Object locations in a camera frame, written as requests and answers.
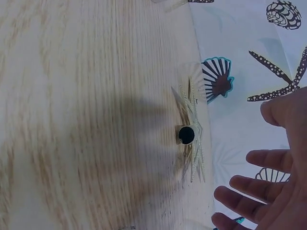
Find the black and white shell print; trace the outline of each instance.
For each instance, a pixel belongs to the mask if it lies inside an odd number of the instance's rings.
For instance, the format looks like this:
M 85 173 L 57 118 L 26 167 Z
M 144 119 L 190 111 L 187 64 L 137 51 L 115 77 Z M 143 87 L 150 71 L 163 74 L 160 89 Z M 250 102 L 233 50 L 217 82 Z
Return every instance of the black and white shell print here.
M 291 2 L 277 1 L 267 7 L 268 21 L 288 30 L 296 30 L 302 24 L 302 16 Z

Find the hand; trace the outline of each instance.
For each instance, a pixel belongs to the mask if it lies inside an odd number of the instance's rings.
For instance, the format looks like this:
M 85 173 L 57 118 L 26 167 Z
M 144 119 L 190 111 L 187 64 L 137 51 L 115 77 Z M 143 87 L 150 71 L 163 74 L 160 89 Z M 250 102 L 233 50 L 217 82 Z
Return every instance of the hand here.
M 291 173 L 285 183 L 234 176 L 230 186 L 261 200 L 247 198 L 224 186 L 214 197 L 226 207 L 258 224 L 257 230 L 307 229 L 307 88 L 262 104 L 265 121 L 286 129 L 289 150 L 255 150 L 247 155 L 251 164 Z M 219 230 L 248 230 L 222 213 L 212 216 Z

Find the shell illustration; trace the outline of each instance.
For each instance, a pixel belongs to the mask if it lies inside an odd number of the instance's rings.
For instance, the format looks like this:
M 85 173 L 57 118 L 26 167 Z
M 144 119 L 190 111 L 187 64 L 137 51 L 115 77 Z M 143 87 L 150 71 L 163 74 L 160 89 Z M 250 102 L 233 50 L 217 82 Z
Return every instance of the shell illustration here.
M 213 57 L 202 63 L 205 75 L 200 94 L 206 95 L 207 102 L 212 102 L 219 95 L 227 97 L 233 89 L 234 77 L 230 76 L 231 60 L 224 57 Z
M 302 24 L 302 16 L 291 2 L 277 1 L 267 7 L 267 18 L 271 23 L 288 30 L 296 30 Z
M 270 182 L 287 182 L 289 178 L 290 174 L 269 168 L 262 168 L 256 174 L 256 179 Z
M 214 0 L 188 0 L 188 2 L 212 3 L 212 2 L 214 2 Z

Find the black button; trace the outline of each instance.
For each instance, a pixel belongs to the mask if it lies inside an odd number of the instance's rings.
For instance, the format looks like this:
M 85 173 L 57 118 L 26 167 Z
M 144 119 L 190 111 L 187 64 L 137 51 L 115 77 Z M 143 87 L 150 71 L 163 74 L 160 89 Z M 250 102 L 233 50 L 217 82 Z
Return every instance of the black button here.
M 185 126 L 179 130 L 178 137 L 182 144 L 188 145 L 194 140 L 195 133 L 191 127 Z

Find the light wood table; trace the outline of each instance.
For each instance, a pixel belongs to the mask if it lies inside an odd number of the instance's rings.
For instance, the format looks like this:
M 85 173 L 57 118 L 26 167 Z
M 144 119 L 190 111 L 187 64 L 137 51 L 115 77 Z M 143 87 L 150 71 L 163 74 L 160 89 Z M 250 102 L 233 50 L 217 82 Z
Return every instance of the light wood table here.
M 0 2 L 1 230 L 212 226 L 208 125 L 206 183 L 177 163 L 171 87 L 200 58 L 173 3 Z

